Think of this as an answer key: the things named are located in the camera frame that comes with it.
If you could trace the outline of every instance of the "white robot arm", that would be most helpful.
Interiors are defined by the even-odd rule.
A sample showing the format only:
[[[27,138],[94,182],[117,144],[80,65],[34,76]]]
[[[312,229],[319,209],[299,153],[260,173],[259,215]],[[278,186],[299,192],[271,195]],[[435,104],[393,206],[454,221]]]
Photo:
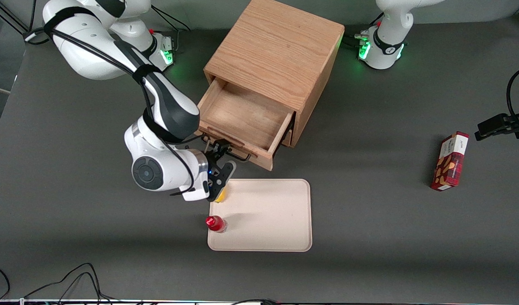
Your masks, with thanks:
[[[362,40],[358,58],[375,69],[387,69],[400,58],[403,41],[414,25],[413,8],[432,6],[444,0],[376,0],[383,11],[381,25],[356,35]]]
[[[168,81],[159,67],[132,44],[136,41],[145,42],[146,39],[128,37],[127,42],[123,39],[114,40],[107,31],[117,24],[118,17],[115,15],[136,18],[149,6],[149,0],[128,0],[125,4],[120,0],[50,0],[43,9],[46,23],[44,30],[47,33],[56,30],[97,48],[125,66],[135,81],[144,85],[154,96],[151,111],[145,110],[143,116],[124,135],[125,144],[133,158],[131,171],[137,185],[149,191],[179,188],[178,194],[182,194],[187,201],[213,201],[236,167],[232,161],[226,163],[224,168],[216,165],[228,145],[206,153],[176,149],[176,144],[197,131],[199,109]],[[126,22],[139,26],[137,19]],[[69,65],[81,76],[102,80],[125,73],[60,35],[53,35],[52,39]]]

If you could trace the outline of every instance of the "table surface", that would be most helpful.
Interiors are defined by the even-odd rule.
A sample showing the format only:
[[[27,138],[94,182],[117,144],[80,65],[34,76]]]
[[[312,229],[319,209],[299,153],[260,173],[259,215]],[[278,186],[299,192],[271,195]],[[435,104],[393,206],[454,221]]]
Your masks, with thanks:
[[[226,33],[180,36],[166,74],[195,101]],[[279,149],[272,172],[238,166],[236,178],[310,182],[305,253],[211,251],[208,202],[144,191],[131,178],[123,134],[144,107],[131,77],[85,79],[53,45],[27,46],[0,121],[10,297],[91,262],[104,293],[122,299],[519,304],[519,140],[471,139],[461,185],[428,187],[444,137],[507,112],[519,18],[416,25],[408,42],[387,71],[342,46],[299,144]],[[519,110],[519,79],[513,102]],[[71,297],[93,297],[86,282],[79,288]]]

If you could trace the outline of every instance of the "cardboard box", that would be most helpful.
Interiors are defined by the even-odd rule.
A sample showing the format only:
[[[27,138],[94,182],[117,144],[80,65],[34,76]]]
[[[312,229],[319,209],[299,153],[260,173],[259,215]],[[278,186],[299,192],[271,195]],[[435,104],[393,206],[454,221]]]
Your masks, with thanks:
[[[442,141],[440,156],[434,170],[434,179],[430,185],[432,189],[445,191],[459,185],[467,144],[468,135],[460,131]]]

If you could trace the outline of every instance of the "wooden drawer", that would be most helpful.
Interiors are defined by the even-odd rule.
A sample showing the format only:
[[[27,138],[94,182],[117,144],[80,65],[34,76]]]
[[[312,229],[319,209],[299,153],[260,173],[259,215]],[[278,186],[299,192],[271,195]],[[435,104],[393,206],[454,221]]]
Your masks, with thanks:
[[[214,78],[199,102],[200,133],[226,139],[232,152],[267,170],[294,111],[258,93]]]

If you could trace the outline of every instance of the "wooden box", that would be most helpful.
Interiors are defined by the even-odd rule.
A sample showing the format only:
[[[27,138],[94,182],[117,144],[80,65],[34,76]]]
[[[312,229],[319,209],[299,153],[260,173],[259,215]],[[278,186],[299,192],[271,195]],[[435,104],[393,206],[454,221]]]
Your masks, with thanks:
[[[274,0],[251,0],[205,66],[199,133],[272,170],[294,147],[331,74],[343,25]]]

